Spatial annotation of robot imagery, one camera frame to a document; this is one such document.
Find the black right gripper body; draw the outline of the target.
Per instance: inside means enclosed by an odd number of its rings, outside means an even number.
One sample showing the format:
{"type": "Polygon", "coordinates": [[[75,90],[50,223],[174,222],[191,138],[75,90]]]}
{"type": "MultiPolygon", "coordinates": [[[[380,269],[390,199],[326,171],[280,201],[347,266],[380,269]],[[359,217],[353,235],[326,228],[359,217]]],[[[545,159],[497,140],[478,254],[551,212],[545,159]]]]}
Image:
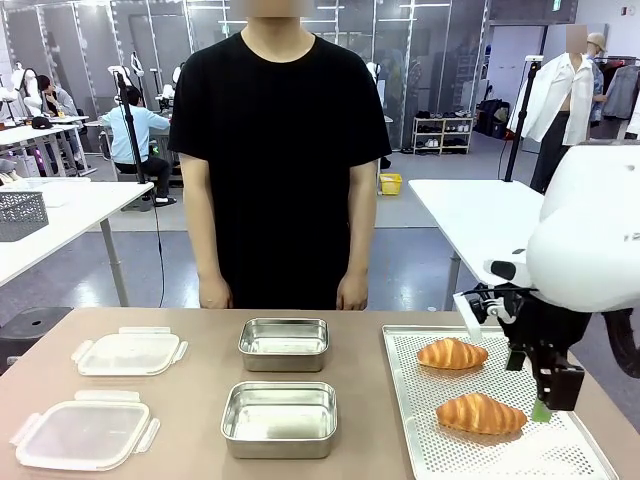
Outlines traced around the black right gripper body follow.
{"type": "Polygon", "coordinates": [[[515,320],[500,321],[504,334],[513,345],[543,348],[566,359],[571,346],[584,336],[591,313],[575,312],[548,304],[530,293],[505,293],[507,313],[515,320]]]}

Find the person's left hand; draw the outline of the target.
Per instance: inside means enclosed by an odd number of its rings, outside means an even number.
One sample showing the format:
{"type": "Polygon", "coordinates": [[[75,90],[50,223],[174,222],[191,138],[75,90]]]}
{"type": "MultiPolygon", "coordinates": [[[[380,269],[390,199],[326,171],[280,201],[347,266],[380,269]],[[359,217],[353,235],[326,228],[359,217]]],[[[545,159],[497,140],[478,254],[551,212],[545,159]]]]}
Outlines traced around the person's left hand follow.
{"type": "Polygon", "coordinates": [[[339,283],[336,309],[363,311],[368,304],[368,278],[362,273],[347,273],[339,283]]]}

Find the person's right hand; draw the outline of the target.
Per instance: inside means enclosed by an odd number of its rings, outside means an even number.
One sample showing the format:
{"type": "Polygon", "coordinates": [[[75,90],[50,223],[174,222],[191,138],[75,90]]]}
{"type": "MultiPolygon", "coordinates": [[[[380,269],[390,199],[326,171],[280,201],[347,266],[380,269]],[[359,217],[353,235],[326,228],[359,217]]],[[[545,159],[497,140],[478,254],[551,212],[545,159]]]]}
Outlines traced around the person's right hand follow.
{"type": "Polygon", "coordinates": [[[199,304],[203,309],[230,309],[233,307],[231,289],[222,276],[199,276],[199,304]]]}

